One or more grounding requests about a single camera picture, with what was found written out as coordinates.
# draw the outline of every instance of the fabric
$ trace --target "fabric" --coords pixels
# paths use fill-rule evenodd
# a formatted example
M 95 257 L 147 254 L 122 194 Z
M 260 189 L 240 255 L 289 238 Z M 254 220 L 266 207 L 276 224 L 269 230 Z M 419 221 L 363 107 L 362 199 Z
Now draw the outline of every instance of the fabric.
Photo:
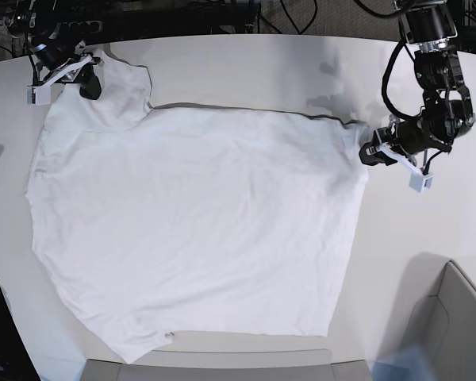
M 150 110 L 148 72 L 103 57 L 65 86 L 27 189 L 63 303 L 131 363 L 177 330 L 326 336 L 367 181 L 363 124 Z

